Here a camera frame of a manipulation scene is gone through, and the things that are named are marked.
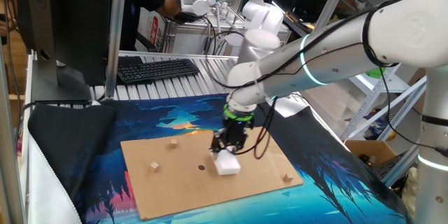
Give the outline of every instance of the computer monitor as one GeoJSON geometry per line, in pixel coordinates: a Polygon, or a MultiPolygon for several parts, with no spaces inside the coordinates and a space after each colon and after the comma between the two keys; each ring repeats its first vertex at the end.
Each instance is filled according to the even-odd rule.
{"type": "Polygon", "coordinates": [[[34,101],[90,100],[83,75],[104,83],[111,0],[17,0],[17,24],[36,51],[34,101]],[[65,63],[57,67],[56,60],[65,63]]]}

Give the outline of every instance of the table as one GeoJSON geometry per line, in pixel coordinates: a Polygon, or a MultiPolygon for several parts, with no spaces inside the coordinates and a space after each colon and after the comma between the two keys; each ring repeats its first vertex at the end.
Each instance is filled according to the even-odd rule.
{"type": "MultiPolygon", "coordinates": [[[[140,56],[143,62],[157,62],[178,58],[192,59],[198,66],[200,73],[197,76],[182,76],[164,80],[157,80],[151,85],[119,85],[115,89],[114,99],[116,100],[145,100],[145,99],[166,99],[174,97],[194,97],[201,95],[224,94],[229,90],[214,83],[206,71],[205,58],[203,55],[171,55],[155,54],[149,52],[120,52],[121,57],[140,56]]],[[[28,61],[28,81],[25,102],[31,101],[31,76],[32,60],[28,61]]],[[[210,69],[214,76],[220,81],[225,81],[231,68],[236,64],[236,57],[209,56],[210,69]]],[[[91,87],[92,97],[100,98],[104,93],[104,87],[91,87]]],[[[277,111],[284,117],[292,116],[291,106],[295,106],[294,111],[300,111],[308,104],[301,99],[280,99],[277,111]]],[[[70,107],[79,109],[82,106],[70,107]]],[[[27,125],[30,110],[24,113],[24,125],[27,125]]],[[[336,141],[340,140],[331,132],[330,128],[314,112],[314,117],[334,136],[336,141]]],[[[55,178],[51,168],[46,164],[45,158],[37,148],[35,141],[29,135],[27,127],[24,128],[22,167],[20,170],[20,182],[22,188],[22,198],[26,202],[26,212],[29,223],[80,223],[78,214],[70,200],[67,200],[67,193],[60,182],[55,178]],[[45,202],[51,201],[57,208],[44,207],[45,202]]]]}

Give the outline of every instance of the person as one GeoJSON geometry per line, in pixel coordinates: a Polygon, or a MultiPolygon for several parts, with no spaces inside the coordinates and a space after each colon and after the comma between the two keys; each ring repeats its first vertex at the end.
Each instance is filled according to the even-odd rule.
{"type": "Polygon", "coordinates": [[[157,11],[165,17],[174,17],[181,10],[178,0],[125,0],[123,11],[120,50],[137,50],[137,29],[140,21],[140,8],[157,11]]]}

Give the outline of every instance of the desk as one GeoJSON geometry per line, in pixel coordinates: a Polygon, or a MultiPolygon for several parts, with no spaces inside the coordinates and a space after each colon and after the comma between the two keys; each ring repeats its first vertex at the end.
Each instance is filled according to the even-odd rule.
{"type": "MultiPolygon", "coordinates": [[[[175,98],[175,97],[195,97],[198,95],[212,95],[212,94],[223,94],[226,93],[227,90],[225,88],[222,88],[215,83],[212,82],[209,75],[205,71],[205,61],[204,56],[201,55],[168,55],[168,54],[152,54],[152,53],[144,53],[144,52],[121,52],[120,56],[140,56],[144,62],[153,62],[153,61],[160,61],[160,60],[168,60],[168,59],[175,59],[175,58],[183,58],[187,57],[193,60],[194,63],[199,67],[200,74],[197,76],[184,76],[179,78],[170,78],[165,80],[158,80],[155,81],[154,84],[151,85],[128,85],[128,86],[118,86],[116,88],[115,93],[115,99],[117,100],[129,100],[129,99],[164,99],[164,98],[175,98]]],[[[213,74],[216,75],[217,78],[219,78],[221,81],[225,79],[225,76],[227,76],[228,71],[235,65],[236,58],[235,57],[220,57],[220,56],[210,56],[210,66],[211,71],[213,74]]],[[[29,63],[32,64],[32,57],[29,59],[29,63]]],[[[28,90],[31,90],[31,83],[28,82],[28,90]]],[[[91,89],[92,96],[97,99],[100,97],[104,91],[103,87],[93,87],[91,89]]],[[[30,100],[30,93],[27,93],[27,101],[30,100]]],[[[284,106],[276,107],[279,114],[284,116],[286,115],[285,111],[282,111],[281,109],[284,108],[287,104],[285,101],[283,103],[284,106]]],[[[304,103],[300,101],[296,101],[297,106],[303,107],[304,103]]],[[[294,127],[297,127],[297,124],[305,124],[306,122],[304,120],[308,120],[308,118],[302,118],[302,121],[295,121],[295,116],[290,116],[289,119],[281,119],[281,115],[277,114],[276,120],[274,120],[274,123],[277,124],[276,131],[288,131],[288,132],[294,132],[294,127]]],[[[27,124],[28,117],[29,117],[29,111],[25,113],[25,125],[27,124]]],[[[313,131],[318,130],[316,127],[313,127],[309,129],[309,131],[303,131],[301,135],[301,140],[305,140],[306,137],[310,137],[313,134],[318,134],[319,132],[313,131]]],[[[176,214],[175,216],[168,216],[163,217],[161,219],[157,220],[150,220],[149,223],[170,223],[173,220],[180,220],[180,219],[187,219],[201,213],[204,214],[209,211],[208,214],[205,214],[207,218],[218,218],[215,216],[217,212],[220,214],[224,214],[223,219],[218,221],[217,223],[229,223],[232,221],[239,221],[240,223],[247,223],[252,221],[256,221],[256,219],[262,218],[262,221],[259,223],[269,223],[270,220],[277,220],[278,218],[281,218],[280,216],[287,215],[287,222],[290,222],[291,220],[297,220],[300,216],[301,211],[305,211],[305,209],[301,209],[300,206],[297,205],[288,205],[288,204],[297,204],[298,202],[301,202],[302,200],[305,200],[302,197],[308,197],[307,193],[312,190],[313,193],[316,193],[314,191],[317,191],[317,195],[314,194],[313,200],[307,201],[307,207],[313,206],[316,207],[315,214],[316,220],[315,223],[319,223],[319,221],[333,221],[333,223],[346,223],[346,216],[341,215],[341,213],[346,213],[345,211],[341,211],[346,209],[348,212],[353,214],[350,216],[350,218],[354,221],[353,223],[377,223],[373,221],[383,221],[383,223],[392,223],[391,219],[394,219],[392,214],[396,213],[396,211],[400,211],[401,213],[406,213],[405,210],[403,210],[402,205],[399,203],[398,198],[396,196],[393,196],[392,192],[389,192],[385,190],[385,187],[382,185],[381,181],[377,179],[373,179],[371,183],[364,182],[364,185],[360,184],[360,181],[356,178],[356,176],[360,176],[359,174],[364,174],[367,167],[357,160],[354,156],[352,156],[350,153],[346,152],[343,147],[341,147],[338,143],[340,141],[335,140],[335,142],[332,141],[326,141],[321,143],[314,143],[312,142],[311,145],[307,145],[306,148],[298,148],[300,147],[300,143],[297,142],[295,139],[294,134],[289,135],[289,139],[287,139],[287,142],[290,144],[295,145],[294,148],[286,149],[286,154],[288,155],[288,151],[290,152],[288,155],[288,159],[291,160],[298,158],[299,160],[295,159],[292,161],[292,163],[296,165],[300,165],[303,167],[305,166],[305,163],[307,160],[312,160],[313,157],[306,158],[306,152],[309,149],[314,149],[314,153],[320,153],[321,146],[327,146],[326,151],[333,152],[334,147],[337,147],[340,151],[343,152],[344,158],[341,157],[332,157],[334,158],[333,161],[330,161],[326,156],[327,153],[324,153],[321,158],[325,158],[326,167],[329,169],[327,170],[332,172],[332,170],[335,170],[336,172],[332,172],[332,176],[340,176],[341,180],[337,180],[338,184],[336,186],[344,186],[346,183],[350,184],[350,188],[356,188],[357,190],[361,191],[359,195],[353,195],[350,199],[350,201],[346,198],[348,196],[344,195],[344,192],[342,194],[337,194],[336,197],[319,197],[319,193],[324,192],[324,190],[320,191],[318,187],[316,187],[313,183],[313,180],[310,179],[310,177],[316,178],[316,176],[320,176],[318,169],[316,169],[313,166],[310,166],[309,163],[307,163],[308,166],[308,174],[304,174],[304,178],[307,179],[307,182],[304,186],[306,188],[296,188],[296,189],[288,189],[287,191],[275,191],[270,192],[268,195],[263,194],[256,196],[255,198],[245,198],[245,199],[239,199],[235,202],[228,202],[228,204],[225,205],[214,205],[207,207],[207,211],[204,211],[203,209],[197,210],[197,211],[189,211],[187,213],[180,213],[176,214]],[[301,150],[302,154],[291,154],[291,150],[301,150]],[[341,167],[340,164],[349,165],[353,163],[355,166],[355,169],[344,169],[341,167]],[[354,174],[355,170],[361,169],[357,174],[354,174]],[[372,184],[375,184],[376,186],[379,186],[380,190],[371,189],[372,192],[366,191],[363,186],[367,186],[367,188],[372,188],[372,184]],[[369,197],[370,193],[375,194],[375,198],[372,198],[371,200],[373,203],[369,203],[364,197],[369,197]],[[271,206],[269,208],[266,208],[265,204],[266,202],[271,202],[271,206]],[[353,206],[355,204],[357,207],[361,207],[365,212],[363,214],[360,214],[359,210],[356,209],[356,207],[353,206]],[[271,212],[271,211],[277,211],[277,209],[281,207],[281,210],[279,212],[271,212]],[[373,209],[381,209],[381,214],[375,213],[373,209]],[[240,216],[240,211],[249,212],[250,214],[248,216],[240,216]],[[233,214],[238,215],[239,217],[243,219],[234,219],[236,216],[233,214]]],[[[21,171],[21,179],[22,179],[22,190],[24,192],[24,196],[28,193],[30,194],[29,199],[27,199],[27,206],[28,206],[28,214],[29,214],[29,222],[30,223],[80,223],[78,214],[76,210],[74,209],[73,204],[68,200],[67,193],[65,190],[63,190],[62,185],[60,185],[59,181],[54,177],[54,174],[52,173],[49,166],[46,164],[44,156],[39,153],[39,149],[37,148],[36,143],[34,140],[30,137],[27,128],[25,128],[24,131],[24,150],[23,150],[23,162],[22,162],[22,171],[21,171]]],[[[375,177],[372,172],[367,172],[367,181],[375,177]]],[[[334,195],[333,185],[328,185],[325,182],[324,177],[321,177],[320,182],[325,183],[324,187],[325,189],[325,195],[334,195]]],[[[133,216],[134,219],[128,223],[139,223],[138,217],[133,216]]]]}

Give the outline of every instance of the wooden board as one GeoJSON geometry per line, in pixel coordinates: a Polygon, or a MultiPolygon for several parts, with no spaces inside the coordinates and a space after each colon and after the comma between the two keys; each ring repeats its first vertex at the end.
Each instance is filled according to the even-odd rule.
{"type": "MultiPolygon", "coordinates": [[[[246,148],[254,145],[260,130],[248,130],[246,148]]],[[[212,137],[213,132],[210,131],[121,142],[142,220],[303,184],[273,139],[261,160],[256,160],[252,151],[239,155],[241,171],[235,175],[219,176],[209,152],[212,137]],[[169,146],[172,139],[177,140],[176,148],[169,146]],[[159,164],[156,172],[150,170],[153,162],[159,164]],[[293,176],[289,183],[283,180],[286,173],[293,176]]],[[[258,148],[260,153],[267,138],[258,148]]]]}

